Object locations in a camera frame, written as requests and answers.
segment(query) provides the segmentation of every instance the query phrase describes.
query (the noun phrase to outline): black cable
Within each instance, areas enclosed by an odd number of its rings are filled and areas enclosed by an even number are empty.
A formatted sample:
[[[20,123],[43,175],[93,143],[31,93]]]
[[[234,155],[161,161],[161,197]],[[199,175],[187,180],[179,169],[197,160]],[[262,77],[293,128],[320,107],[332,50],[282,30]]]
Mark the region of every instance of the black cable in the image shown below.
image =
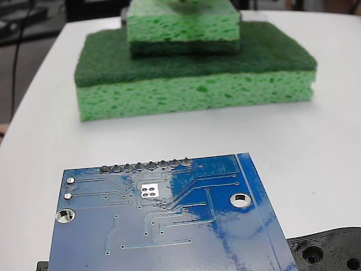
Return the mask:
[[[17,56],[19,54],[19,48],[20,48],[20,44],[21,44],[21,39],[23,37],[23,33],[24,33],[24,29],[27,25],[28,22],[28,18],[30,13],[32,12],[33,8],[34,8],[35,4],[33,3],[33,1],[30,2],[29,5],[29,9],[28,12],[25,16],[25,19],[23,21],[23,23],[20,26],[20,33],[19,33],[19,38],[17,39],[17,43],[16,43],[16,47],[15,47],[15,56],[14,56],[14,62],[12,64],[12,83],[11,83],[11,113],[10,113],[10,121],[12,120],[12,118],[14,117],[14,113],[15,113],[15,88],[16,88],[16,67],[17,67]]]
[[[361,4],[361,0],[358,0],[354,5],[352,6],[351,10],[349,11],[349,14],[354,15],[358,6]]]

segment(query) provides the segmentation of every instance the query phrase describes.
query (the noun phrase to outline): stacked sponges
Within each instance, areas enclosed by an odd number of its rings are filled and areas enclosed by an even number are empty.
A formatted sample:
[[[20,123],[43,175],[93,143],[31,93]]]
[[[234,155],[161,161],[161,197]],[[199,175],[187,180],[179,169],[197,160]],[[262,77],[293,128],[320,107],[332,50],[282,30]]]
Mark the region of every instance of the stacked sponges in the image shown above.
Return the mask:
[[[88,36],[81,120],[310,100],[316,61],[228,0],[134,0],[128,26]]]

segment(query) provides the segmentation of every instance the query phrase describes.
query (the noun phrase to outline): circuit board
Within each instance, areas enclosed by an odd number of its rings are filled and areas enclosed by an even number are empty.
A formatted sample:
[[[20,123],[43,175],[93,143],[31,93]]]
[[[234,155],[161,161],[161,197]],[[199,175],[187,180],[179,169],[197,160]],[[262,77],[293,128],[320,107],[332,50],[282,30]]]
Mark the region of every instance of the circuit board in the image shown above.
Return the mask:
[[[297,270],[249,154],[64,171],[49,271]]]

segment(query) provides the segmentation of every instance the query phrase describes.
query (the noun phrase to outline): screw hole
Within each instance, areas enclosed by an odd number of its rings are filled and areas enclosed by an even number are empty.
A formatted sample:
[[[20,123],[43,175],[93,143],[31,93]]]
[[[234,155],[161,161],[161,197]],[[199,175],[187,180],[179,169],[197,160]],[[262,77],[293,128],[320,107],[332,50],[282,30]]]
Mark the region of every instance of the screw hole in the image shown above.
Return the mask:
[[[231,204],[237,208],[245,208],[250,206],[252,200],[249,195],[246,194],[234,194],[230,198]]]
[[[323,251],[321,248],[316,246],[311,246],[306,248],[303,253],[302,257],[305,261],[309,264],[317,264],[323,259]]]
[[[71,209],[62,209],[56,213],[55,220],[59,223],[69,223],[75,217],[75,212]]]
[[[351,258],[350,260],[347,261],[347,268],[349,268],[350,270],[360,270],[360,261],[356,258]]]

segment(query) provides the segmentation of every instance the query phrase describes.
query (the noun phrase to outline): light green sponge layer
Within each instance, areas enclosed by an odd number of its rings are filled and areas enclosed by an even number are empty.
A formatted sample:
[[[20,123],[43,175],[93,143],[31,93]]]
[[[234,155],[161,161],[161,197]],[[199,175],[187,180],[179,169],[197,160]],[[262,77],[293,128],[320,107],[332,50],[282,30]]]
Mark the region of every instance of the light green sponge layer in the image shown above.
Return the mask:
[[[77,88],[82,121],[311,99],[315,71],[158,78]]]
[[[230,0],[133,0],[128,41],[238,41],[240,14]]]

